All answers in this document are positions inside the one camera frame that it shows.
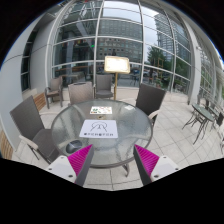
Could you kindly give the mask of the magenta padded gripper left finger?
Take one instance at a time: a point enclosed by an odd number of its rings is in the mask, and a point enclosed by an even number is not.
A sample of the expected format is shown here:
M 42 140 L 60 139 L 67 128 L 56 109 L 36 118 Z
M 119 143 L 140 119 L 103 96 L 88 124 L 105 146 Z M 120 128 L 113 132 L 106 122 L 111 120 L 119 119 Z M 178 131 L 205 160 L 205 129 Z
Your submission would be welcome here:
M 76 185 L 83 186 L 93 155 L 94 149 L 88 145 L 68 157 L 59 156 L 46 170 Z

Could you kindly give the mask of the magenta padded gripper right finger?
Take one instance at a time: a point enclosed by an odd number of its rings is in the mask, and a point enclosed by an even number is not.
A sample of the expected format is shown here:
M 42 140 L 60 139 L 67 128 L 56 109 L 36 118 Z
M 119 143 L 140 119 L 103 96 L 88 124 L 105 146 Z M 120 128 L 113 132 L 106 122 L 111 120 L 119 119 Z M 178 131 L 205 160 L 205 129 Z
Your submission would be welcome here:
M 143 185 L 148 185 L 179 170 L 168 156 L 158 156 L 139 146 L 134 146 L 133 155 Z

